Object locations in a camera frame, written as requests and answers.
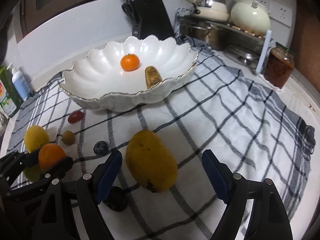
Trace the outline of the orange mandarin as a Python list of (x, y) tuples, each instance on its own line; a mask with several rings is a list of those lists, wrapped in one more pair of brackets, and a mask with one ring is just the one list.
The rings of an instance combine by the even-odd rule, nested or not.
[(67, 154), (59, 145), (46, 144), (40, 149), (38, 155), (40, 169), (43, 172), (49, 171), (54, 165), (65, 159), (65, 157), (67, 157)]
[(139, 68), (140, 60), (135, 54), (127, 54), (122, 57), (120, 65), (127, 72), (134, 71)]

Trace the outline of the green apple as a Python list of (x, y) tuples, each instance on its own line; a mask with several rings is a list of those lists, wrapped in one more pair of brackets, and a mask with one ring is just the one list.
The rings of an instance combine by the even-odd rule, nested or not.
[(43, 171), (41, 170), (39, 164), (34, 165), (33, 167), (26, 167), (23, 170), (24, 176), (31, 182), (37, 182), (40, 180), (43, 175)]

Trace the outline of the yellow lemon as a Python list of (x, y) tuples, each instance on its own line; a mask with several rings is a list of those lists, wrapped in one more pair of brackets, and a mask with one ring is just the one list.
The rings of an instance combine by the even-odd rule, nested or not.
[(29, 153), (39, 150), (42, 146), (49, 143), (47, 131), (37, 125), (30, 126), (24, 135), (25, 148)]

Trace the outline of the blueberry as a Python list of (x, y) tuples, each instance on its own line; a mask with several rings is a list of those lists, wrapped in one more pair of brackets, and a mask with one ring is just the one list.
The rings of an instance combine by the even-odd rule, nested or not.
[(96, 155), (107, 155), (108, 154), (108, 143), (106, 141), (98, 141), (94, 145), (93, 151)]

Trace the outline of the dark plum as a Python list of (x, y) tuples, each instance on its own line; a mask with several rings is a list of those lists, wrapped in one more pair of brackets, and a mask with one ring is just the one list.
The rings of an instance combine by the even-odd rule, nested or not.
[(103, 203), (113, 211), (122, 212), (128, 206), (127, 194), (122, 188), (112, 186)]

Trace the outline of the yellow mango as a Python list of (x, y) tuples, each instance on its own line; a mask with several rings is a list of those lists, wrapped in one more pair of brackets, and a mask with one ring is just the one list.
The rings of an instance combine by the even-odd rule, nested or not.
[(136, 133), (126, 148), (126, 164), (131, 175), (152, 193), (170, 189), (177, 178), (177, 163), (172, 153), (152, 131)]

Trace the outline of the spotted yellow banana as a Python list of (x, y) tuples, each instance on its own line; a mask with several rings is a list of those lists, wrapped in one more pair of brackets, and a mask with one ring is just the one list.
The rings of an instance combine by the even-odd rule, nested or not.
[(147, 89), (150, 89), (151, 87), (162, 82), (162, 78), (154, 66), (148, 66), (145, 68), (145, 81)]

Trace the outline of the black kitchen scissors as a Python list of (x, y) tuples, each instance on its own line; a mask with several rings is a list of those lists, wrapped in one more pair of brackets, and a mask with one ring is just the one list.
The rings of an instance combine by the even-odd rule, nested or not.
[(132, 2), (126, 2), (121, 5), (123, 12), (129, 17), (129, 19), (134, 23), (139, 23), (139, 16)]

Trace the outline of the small tan longan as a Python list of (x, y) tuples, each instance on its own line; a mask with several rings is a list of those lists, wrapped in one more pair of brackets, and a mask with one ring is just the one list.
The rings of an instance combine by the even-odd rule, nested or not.
[(71, 131), (65, 131), (61, 140), (65, 145), (71, 146), (75, 142), (75, 135)]

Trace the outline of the red grape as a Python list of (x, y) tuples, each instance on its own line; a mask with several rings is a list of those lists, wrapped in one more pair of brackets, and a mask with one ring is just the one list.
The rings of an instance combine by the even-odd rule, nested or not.
[(74, 111), (67, 119), (70, 124), (76, 124), (84, 118), (85, 114), (82, 111)]

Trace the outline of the green dish soap bottle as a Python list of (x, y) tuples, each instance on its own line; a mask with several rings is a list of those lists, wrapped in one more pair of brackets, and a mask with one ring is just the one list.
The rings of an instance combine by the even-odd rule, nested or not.
[(12, 75), (7, 67), (1, 66), (1, 108), (4, 113), (12, 118), (20, 109), (23, 100), (19, 96), (12, 81)]

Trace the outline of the blue pump bottle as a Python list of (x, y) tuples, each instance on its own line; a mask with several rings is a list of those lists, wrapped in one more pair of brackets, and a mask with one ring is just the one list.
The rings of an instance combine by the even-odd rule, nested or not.
[(27, 83), (23, 73), (20, 70), (17, 70), (13, 66), (13, 63), (8, 65), (7, 70), (11, 71), (11, 74), (12, 74), (11, 81), (15, 89), (17, 90), (19, 96), (23, 101), (27, 100), (31, 92), (31, 88)]

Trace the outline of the white scalloped bowl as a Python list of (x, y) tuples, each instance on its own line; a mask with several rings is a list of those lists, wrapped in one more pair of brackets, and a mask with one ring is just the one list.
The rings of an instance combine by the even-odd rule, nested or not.
[[(137, 70), (127, 72), (121, 67), (120, 61), (127, 54), (138, 56)], [(125, 112), (140, 104), (160, 102), (184, 86), (195, 71), (198, 57), (197, 49), (189, 43), (177, 44), (173, 37), (161, 41), (154, 35), (143, 40), (130, 36), (74, 60), (72, 68), (62, 72), (60, 87), (82, 108)], [(150, 89), (145, 81), (148, 66), (154, 66), (162, 78)]]

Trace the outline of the grey checked cloth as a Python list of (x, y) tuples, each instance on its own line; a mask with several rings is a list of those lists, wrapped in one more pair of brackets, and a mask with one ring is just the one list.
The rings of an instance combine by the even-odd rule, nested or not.
[(227, 66), (204, 42), (190, 38), (189, 43), (199, 51), (191, 80), (158, 103), (123, 113), (86, 110), (83, 120), (72, 125), (68, 116), (79, 106), (60, 89), (60, 79), (50, 81), (23, 104), (8, 150), (25, 150), (23, 137), (32, 125), (46, 129), (50, 141), (59, 145), (62, 133), (71, 130), (76, 143), (65, 152), (74, 165), (66, 180), (77, 180), (107, 159), (94, 153), (98, 141), (125, 153), (137, 132), (148, 129), (158, 135), (177, 162), (176, 183), (152, 193), (123, 164), (115, 185), (125, 190), (128, 207), (115, 212), (99, 205), (115, 239), (209, 239), (225, 205), (201, 164), (207, 149), (247, 179), (271, 178), (293, 217), (319, 145), (313, 123), (289, 110), (276, 92)]

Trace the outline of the glass jar red sauce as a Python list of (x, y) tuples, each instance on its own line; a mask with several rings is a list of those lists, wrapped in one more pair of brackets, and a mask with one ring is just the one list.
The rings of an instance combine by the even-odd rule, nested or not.
[(282, 89), (295, 68), (294, 57), (289, 48), (276, 42), (276, 46), (270, 50), (264, 78), (274, 87)]

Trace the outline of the metal countertop rack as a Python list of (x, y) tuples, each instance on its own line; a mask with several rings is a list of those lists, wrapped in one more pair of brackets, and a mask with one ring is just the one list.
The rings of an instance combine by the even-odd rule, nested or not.
[(265, 37), (255, 35), (230, 23), (201, 20), (192, 16), (176, 16), (176, 31), (187, 35), (188, 25), (203, 28), (220, 27), (227, 31), (227, 48), (222, 52), (232, 61), (251, 68), (257, 75), (263, 73), (268, 53), (272, 47), (271, 31)]

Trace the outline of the black knife block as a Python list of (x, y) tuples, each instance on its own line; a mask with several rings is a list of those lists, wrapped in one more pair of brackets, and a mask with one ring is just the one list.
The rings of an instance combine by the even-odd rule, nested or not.
[(132, 36), (143, 40), (150, 35), (159, 40), (174, 37), (174, 30), (162, 0), (124, 0), (132, 2), (139, 16), (139, 23), (132, 21)]

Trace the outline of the brown wooden cutting board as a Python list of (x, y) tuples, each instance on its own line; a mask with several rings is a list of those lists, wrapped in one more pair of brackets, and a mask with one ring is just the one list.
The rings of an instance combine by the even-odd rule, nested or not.
[(297, 0), (291, 50), (296, 69), (319, 90), (319, 19), (305, 0)]

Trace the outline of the steel pot under rack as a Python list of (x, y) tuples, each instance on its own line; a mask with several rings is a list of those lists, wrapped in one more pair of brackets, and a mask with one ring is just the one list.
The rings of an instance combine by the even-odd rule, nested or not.
[(186, 31), (188, 36), (206, 42), (213, 50), (223, 51), (227, 48), (227, 31), (223, 28), (188, 25)]

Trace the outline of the cream ceramic pot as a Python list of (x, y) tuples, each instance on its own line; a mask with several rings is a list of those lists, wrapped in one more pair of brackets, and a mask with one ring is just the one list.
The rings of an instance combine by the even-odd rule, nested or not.
[(233, 0), (230, 19), (237, 27), (265, 36), (271, 27), (270, 12), (267, 7), (255, 0)]

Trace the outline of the cream saucepan with lid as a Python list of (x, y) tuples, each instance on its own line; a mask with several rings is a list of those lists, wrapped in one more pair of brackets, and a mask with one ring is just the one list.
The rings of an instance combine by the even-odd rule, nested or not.
[(193, 5), (191, 16), (216, 22), (228, 22), (226, 0), (185, 0)]

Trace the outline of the white wall power socket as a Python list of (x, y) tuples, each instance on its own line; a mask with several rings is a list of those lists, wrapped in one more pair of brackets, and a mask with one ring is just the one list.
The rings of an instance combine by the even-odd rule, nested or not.
[(267, 7), (270, 12), (270, 17), (285, 26), (291, 28), (293, 20), (293, 10), (281, 3), (273, 0), (254, 0)]

